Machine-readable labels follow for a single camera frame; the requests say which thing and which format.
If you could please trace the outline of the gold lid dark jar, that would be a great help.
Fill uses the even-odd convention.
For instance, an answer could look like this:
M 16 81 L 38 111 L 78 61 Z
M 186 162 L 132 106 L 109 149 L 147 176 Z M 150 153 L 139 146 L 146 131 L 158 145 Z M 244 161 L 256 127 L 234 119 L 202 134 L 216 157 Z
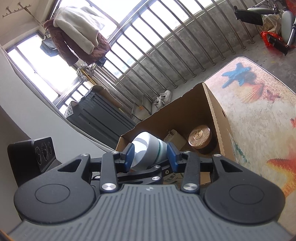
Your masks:
M 209 154 L 214 149 L 212 131 L 207 125 L 199 125 L 194 128 L 188 137 L 188 143 L 201 154 Z

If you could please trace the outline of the white charger plug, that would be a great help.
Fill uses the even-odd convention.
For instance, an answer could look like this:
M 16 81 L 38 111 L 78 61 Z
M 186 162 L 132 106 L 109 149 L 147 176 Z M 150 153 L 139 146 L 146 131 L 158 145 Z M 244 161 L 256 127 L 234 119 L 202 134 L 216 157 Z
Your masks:
M 176 130 L 172 129 L 164 138 L 165 143 L 173 143 L 180 151 L 186 144 L 186 139 L 182 137 Z

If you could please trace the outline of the white supplement bottle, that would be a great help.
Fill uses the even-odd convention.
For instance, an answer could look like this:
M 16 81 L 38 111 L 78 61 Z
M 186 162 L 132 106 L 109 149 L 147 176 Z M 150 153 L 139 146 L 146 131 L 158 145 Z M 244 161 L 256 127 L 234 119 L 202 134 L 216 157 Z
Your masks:
M 139 133 L 132 143 L 134 159 L 131 168 L 135 171 L 146 170 L 167 160 L 167 144 L 148 132 Z

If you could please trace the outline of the brown cardboard box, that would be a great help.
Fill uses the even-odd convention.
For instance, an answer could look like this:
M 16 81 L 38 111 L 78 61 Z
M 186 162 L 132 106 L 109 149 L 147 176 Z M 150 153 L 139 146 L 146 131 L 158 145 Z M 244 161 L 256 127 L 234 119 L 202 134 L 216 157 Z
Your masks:
M 182 137 L 188 138 L 190 132 L 202 124 L 207 125 L 212 131 L 215 140 L 212 152 L 201 154 L 189 143 L 180 150 L 194 152 L 200 157 L 200 188 L 209 186 L 213 190 L 230 190 L 242 185 L 245 171 L 235 162 L 229 122 L 217 99 L 205 84 L 198 84 L 182 97 L 138 123 L 120 137 L 116 149 L 122 151 L 136 135 L 144 131 L 163 139 L 174 129 Z M 144 171 L 121 174 L 119 184 L 152 187 L 176 185 L 180 188 L 182 179 L 183 173 L 174 173 L 168 160 L 165 160 L 157 169 L 150 166 Z

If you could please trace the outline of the dark grey storage cabinet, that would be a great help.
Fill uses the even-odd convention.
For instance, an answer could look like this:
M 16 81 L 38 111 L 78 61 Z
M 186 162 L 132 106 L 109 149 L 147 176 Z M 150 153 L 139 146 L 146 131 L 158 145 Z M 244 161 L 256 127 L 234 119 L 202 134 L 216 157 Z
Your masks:
M 94 85 L 79 102 L 71 101 L 64 116 L 77 128 L 115 149 L 119 138 L 135 127 L 119 103 L 100 85 Z

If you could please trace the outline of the white sneakers pair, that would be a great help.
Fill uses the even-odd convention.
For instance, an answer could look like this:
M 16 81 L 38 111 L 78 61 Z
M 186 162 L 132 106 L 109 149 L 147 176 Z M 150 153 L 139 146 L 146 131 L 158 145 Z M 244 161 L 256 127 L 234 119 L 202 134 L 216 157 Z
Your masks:
M 154 105 L 157 109 L 160 109 L 171 102 L 172 93 L 170 90 L 166 90 L 164 93 L 161 93 L 160 96 L 154 101 Z

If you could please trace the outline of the beach print table mat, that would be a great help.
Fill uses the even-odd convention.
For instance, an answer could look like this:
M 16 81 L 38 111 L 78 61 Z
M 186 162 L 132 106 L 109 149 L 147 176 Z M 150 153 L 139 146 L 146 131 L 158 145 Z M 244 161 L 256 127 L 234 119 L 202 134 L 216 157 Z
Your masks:
M 231 128 L 236 161 L 295 198 L 295 93 L 246 57 L 206 79 Z

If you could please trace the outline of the metal balcony railing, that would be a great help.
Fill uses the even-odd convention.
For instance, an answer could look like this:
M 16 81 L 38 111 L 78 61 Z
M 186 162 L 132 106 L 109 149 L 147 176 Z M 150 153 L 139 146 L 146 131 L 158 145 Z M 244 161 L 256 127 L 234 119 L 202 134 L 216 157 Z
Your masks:
M 111 50 L 103 66 L 83 70 L 87 83 L 105 87 L 122 111 L 140 121 L 154 112 L 154 101 L 254 43 L 255 27 L 236 20 L 234 7 L 256 1 L 54 1 L 86 6 L 104 21 L 102 35 Z

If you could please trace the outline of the hanging white brown jackets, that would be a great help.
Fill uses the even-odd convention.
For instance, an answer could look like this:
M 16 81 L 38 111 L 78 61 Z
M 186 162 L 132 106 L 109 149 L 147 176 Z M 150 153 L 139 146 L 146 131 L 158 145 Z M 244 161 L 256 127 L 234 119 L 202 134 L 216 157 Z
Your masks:
M 107 39 L 100 33 L 104 28 L 102 18 L 91 8 L 64 6 L 43 24 L 53 43 L 69 66 L 78 60 L 102 67 L 111 50 Z

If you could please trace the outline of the red plastic bag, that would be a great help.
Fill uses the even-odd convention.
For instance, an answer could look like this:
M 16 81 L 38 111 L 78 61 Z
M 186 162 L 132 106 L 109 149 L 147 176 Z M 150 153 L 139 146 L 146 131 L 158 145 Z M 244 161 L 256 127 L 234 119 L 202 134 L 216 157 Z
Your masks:
M 284 55 L 288 53 L 289 46 L 283 42 L 283 39 L 278 34 L 262 31 L 260 35 L 267 48 L 277 49 Z

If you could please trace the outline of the wheelchair with pink clothes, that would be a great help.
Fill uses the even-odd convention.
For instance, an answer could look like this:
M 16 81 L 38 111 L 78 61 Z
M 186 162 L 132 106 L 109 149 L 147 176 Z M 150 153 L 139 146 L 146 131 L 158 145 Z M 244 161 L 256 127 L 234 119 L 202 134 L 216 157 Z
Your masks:
M 234 6 L 237 20 L 259 30 L 278 34 L 289 51 L 295 48 L 295 1 L 260 1 L 247 9 Z

